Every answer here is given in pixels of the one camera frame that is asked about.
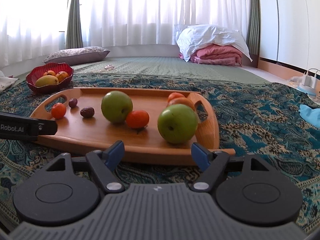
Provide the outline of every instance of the paisley blanket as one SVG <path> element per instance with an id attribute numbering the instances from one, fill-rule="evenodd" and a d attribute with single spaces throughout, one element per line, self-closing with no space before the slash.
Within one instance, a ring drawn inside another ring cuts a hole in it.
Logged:
<path id="1" fill-rule="evenodd" d="M 234 148 L 238 156 L 258 154 L 280 170 L 303 194 L 297 225 L 308 234 L 319 226 L 320 130 L 305 122 L 298 113 L 300 104 L 318 106 L 305 94 L 278 83 L 250 85 L 184 77 L 101 73 L 75 74 L 72 86 L 201 92 L 215 108 L 221 148 Z M 0 94 L 0 111 L 29 116 L 48 96 L 32 94 L 22 82 Z M 0 152 L 1 221 L 14 228 L 19 223 L 12 204 L 15 188 L 60 152 L 34 143 L 10 140 L 0 140 Z M 200 171 L 196 167 L 121 163 L 115 174 L 128 185 L 190 182 Z"/>

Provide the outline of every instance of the white curtain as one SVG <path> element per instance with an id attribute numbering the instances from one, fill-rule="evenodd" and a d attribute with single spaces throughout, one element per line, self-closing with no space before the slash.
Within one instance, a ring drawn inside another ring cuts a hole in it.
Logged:
<path id="1" fill-rule="evenodd" d="M 68 0 L 0 0 L 0 68 L 59 49 Z"/>
<path id="2" fill-rule="evenodd" d="M 175 24 L 214 24 L 246 40 L 250 0 L 80 0 L 84 46 L 176 44 Z"/>

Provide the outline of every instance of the green curtain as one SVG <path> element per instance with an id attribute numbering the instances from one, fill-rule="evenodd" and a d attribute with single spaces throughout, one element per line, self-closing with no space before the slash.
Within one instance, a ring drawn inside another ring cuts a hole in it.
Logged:
<path id="1" fill-rule="evenodd" d="M 260 50 L 260 0 L 251 0 L 251 15 L 247 35 L 250 54 L 259 55 Z"/>
<path id="2" fill-rule="evenodd" d="M 71 0 L 67 26 L 66 49 L 75 49 L 82 47 L 83 42 L 81 33 L 79 0 Z"/>

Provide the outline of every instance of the white cabinet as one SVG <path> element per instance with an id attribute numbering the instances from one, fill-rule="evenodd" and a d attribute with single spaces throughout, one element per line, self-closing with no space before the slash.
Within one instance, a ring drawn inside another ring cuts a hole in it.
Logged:
<path id="1" fill-rule="evenodd" d="M 306 0 L 309 22 L 308 69 L 320 69 L 320 0 Z"/>
<path id="2" fill-rule="evenodd" d="M 278 0 L 278 61 L 307 69 L 309 25 L 306 0 Z"/>
<path id="3" fill-rule="evenodd" d="M 277 0 L 260 0 L 260 11 L 260 57 L 277 61 L 279 24 Z"/>
<path id="4" fill-rule="evenodd" d="M 260 0 L 260 57 L 320 67 L 320 0 Z"/>

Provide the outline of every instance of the pink blanket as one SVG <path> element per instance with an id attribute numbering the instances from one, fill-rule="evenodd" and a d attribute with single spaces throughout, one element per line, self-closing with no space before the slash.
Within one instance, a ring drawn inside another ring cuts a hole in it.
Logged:
<path id="1" fill-rule="evenodd" d="M 231 45 L 220 46 L 217 44 L 209 45 L 197 50 L 191 55 L 189 61 L 198 64 L 213 65 L 242 65 L 242 52 Z"/>

